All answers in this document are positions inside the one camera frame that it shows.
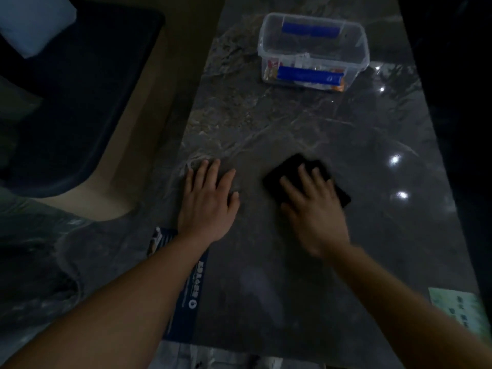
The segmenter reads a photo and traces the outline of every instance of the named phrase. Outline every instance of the person's left hand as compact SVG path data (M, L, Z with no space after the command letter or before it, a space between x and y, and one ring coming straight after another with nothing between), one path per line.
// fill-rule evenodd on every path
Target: person's left hand
M210 244L220 240L229 231L240 202L239 193L234 192L227 205L236 170L227 172L216 187L220 160L216 159L207 172L208 164L207 160L202 162L194 184L193 170L187 172L183 203L178 216L178 232L198 235Z

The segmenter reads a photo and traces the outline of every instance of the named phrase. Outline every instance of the green paper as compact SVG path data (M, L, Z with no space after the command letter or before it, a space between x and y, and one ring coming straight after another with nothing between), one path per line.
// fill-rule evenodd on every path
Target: green paper
M434 306L492 346L490 323L479 297L473 293L437 287L429 287L429 294Z

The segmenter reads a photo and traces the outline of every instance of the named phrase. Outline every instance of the plastic container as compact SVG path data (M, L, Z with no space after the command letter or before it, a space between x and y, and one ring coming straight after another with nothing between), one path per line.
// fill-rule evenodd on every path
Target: plastic container
M283 13L263 20L258 55L267 83L340 92L369 66L359 23Z

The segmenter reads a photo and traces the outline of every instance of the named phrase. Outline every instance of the beige sofa base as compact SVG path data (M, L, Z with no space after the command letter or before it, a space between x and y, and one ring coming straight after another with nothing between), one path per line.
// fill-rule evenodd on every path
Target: beige sofa base
M92 175L68 192L37 201L96 221L120 217L136 206L175 92L175 83L166 79L165 52L162 29Z

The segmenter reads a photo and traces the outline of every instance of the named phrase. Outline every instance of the gray marble surface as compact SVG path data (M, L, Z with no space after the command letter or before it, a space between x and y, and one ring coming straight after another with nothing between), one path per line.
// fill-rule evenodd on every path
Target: gray marble surface
M370 67L345 93L269 86L258 31L268 11L362 23ZM194 343L336 366L400 367L331 269L305 254L261 178L288 156L322 159L352 197L353 242L412 289L478 292L396 0L226 0L177 161L154 217L174 226L187 166L237 169L242 207L212 245Z

